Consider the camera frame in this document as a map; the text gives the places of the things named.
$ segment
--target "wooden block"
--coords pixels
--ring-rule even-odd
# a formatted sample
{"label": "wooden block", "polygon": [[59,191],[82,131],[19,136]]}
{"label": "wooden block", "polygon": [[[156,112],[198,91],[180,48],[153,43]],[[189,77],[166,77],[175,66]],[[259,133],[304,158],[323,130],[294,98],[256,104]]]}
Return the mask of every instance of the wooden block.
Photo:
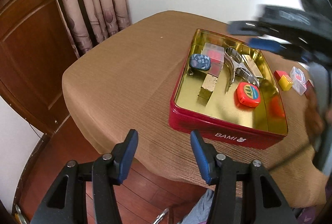
{"label": "wooden block", "polygon": [[207,74],[202,86],[200,87],[200,92],[198,96],[209,100],[213,93],[213,90],[215,90],[215,85],[217,83],[217,80],[218,80],[217,77],[211,74]]}
{"label": "wooden block", "polygon": [[293,81],[288,74],[284,74],[279,80],[279,85],[281,86],[283,91],[288,91],[292,87]]}
{"label": "wooden block", "polygon": [[285,71],[274,71],[273,73],[274,77],[276,78],[277,82],[281,79],[283,75],[288,75]]}

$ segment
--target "red tin box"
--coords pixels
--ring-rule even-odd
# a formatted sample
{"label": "red tin box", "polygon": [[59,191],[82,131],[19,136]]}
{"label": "red tin box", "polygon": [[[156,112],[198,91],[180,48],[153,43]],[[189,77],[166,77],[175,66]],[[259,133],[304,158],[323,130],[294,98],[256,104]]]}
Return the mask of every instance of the red tin box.
{"label": "red tin box", "polygon": [[[198,96],[207,71],[190,73],[189,57],[201,53],[206,42],[232,47],[252,57],[264,77],[259,87],[261,103],[256,108],[238,101],[236,88],[243,82],[238,76],[225,93],[229,80],[229,69],[225,64],[210,99]],[[258,149],[276,144],[288,133],[278,86],[261,51],[249,48],[237,39],[201,29],[194,35],[170,100],[169,125],[177,131],[190,133],[197,129],[203,137],[211,140]]]}

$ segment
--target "table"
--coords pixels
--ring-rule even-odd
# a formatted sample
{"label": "table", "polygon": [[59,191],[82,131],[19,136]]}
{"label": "table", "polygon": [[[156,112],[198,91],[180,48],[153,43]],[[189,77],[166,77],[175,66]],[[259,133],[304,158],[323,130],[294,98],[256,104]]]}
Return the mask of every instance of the table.
{"label": "table", "polygon": [[[189,135],[168,126],[172,91],[198,28],[226,34],[225,23],[166,11],[110,37],[66,70],[62,80],[66,105],[85,138],[99,153],[110,152],[134,128],[139,133],[135,158],[147,169],[168,179],[206,186]],[[301,67],[269,52],[264,52],[264,56],[273,72]],[[217,151],[246,163],[260,159],[268,168],[305,144],[306,98],[293,89],[281,91],[281,96],[288,121],[288,136],[283,141],[266,150],[212,141]],[[292,207],[325,203],[327,177],[315,169],[312,157],[310,147],[272,173]],[[237,195],[241,193],[238,185]]]}

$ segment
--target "gray cloth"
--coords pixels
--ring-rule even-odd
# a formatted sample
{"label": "gray cloth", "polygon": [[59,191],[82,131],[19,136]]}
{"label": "gray cloth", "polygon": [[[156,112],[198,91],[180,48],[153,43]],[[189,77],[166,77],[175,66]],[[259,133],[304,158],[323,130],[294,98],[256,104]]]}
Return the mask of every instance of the gray cloth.
{"label": "gray cloth", "polygon": [[[190,213],[186,215],[182,221],[178,224],[199,224],[208,220],[210,213],[210,208],[212,205],[214,192],[208,189],[200,200],[195,204],[191,209]],[[240,224],[241,221],[241,208],[242,208],[242,199],[236,197],[235,201],[235,214],[234,214],[234,224]]]}

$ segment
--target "blue eraser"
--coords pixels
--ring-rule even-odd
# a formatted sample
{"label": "blue eraser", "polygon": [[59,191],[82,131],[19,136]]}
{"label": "blue eraser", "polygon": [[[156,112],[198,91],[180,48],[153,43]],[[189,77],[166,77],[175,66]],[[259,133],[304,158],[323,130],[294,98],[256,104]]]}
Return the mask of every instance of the blue eraser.
{"label": "blue eraser", "polygon": [[211,67],[211,59],[202,54],[193,54],[190,56],[189,65],[193,69],[207,71]]}

